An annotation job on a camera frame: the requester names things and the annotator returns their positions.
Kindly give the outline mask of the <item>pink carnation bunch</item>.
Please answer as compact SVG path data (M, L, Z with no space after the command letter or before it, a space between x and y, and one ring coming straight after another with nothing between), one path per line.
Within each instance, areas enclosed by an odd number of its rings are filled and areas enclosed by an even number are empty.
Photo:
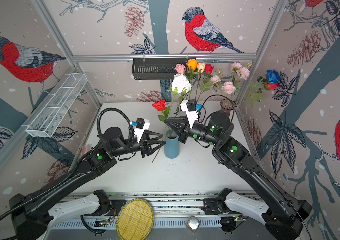
M251 66L252 62L248 62L245 65L242 65L240 62L233 62L231 64L232 82L237 92L241 89L241 81L247 80L250 77Z
M218 69L217 72L210 78L213 87L221 94L230 99L236 91L236 87L232 81L223 82L222 70Z

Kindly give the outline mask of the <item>pink artificial rose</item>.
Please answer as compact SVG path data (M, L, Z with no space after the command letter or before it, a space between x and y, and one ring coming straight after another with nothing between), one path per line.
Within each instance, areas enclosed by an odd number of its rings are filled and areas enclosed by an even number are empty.
M177 71L178 74L183 75L185 72L185 65L184 64L177 64L175 66L175 70Z

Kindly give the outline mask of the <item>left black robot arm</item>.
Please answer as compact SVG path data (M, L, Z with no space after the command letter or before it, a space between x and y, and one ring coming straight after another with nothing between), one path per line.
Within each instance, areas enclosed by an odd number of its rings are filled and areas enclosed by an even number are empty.
M128 139L124 139L118 127L102 131L101 120L107 112L116 112L127 121ZM96 121L99 141L95 147L74 161L66 174L48 186L26 196L17 194L10 199L10 209L0 215L0 222L7 216L11 217L15 231L11 239L36 240L42 236L58 220L58 212L53 209L54 206L74 190L116 165L122 160L121 155L134 156L140 152L142 157L146 157L164 146L164 135L150 131L149 125L149 121L142 118L131 121L117 108L102 110Z

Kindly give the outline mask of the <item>orange artificial rose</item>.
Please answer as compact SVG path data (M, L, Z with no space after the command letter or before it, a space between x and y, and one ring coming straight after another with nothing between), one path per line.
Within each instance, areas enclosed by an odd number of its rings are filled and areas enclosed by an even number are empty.
M196 59L190 59L187 61L187 78L193 86L193 80L194 80L194 75L195 75L195 70L197 69L198 62Z

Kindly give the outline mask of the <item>pink grey glass vase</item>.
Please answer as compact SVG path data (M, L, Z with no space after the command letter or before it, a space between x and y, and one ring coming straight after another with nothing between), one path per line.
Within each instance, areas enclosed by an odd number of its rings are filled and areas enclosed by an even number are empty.
M235 109L235 101L223 99L220 101L221 111L225 112L229 117Z

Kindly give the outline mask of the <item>blue artificial rose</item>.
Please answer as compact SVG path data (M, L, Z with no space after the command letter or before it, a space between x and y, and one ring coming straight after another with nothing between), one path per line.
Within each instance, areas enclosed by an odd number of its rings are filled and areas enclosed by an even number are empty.
M275 84L280 81L280 75L276 70L268 70L266 72L266 79L269 83Z

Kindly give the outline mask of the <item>red artificial rose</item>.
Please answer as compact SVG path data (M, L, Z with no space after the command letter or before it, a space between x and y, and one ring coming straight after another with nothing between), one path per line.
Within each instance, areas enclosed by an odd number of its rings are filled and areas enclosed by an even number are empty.
M248 103L250 107L253 107L254 102L260 102L263 98L263 92L273 90L277 87L277 83L270 82L255 82L251 83L249 89L245 93L245 97L235 103L235 107L239 107L240 104Z

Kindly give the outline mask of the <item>teal ceramic vase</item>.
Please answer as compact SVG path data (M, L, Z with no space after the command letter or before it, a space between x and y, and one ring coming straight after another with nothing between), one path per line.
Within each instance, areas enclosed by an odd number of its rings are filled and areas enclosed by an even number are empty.
M178 135L174 130L168 130L165 135L166 144L164 145L165 156L169 159L175 159L179 155Z

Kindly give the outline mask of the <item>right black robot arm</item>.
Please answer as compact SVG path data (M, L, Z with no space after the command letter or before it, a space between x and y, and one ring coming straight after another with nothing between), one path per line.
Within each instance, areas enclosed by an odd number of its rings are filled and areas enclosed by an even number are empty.
M187 117L169 118L164 122L182 143L193 138L212 145L212 155L218 163L240 176L261 198L256 201L229 192L223 198L229 210L258 221L277 240L300 237L312 206L284 191L262 170L248 150L231 136L234 125L226 113L212 113L207 125L190 124Z

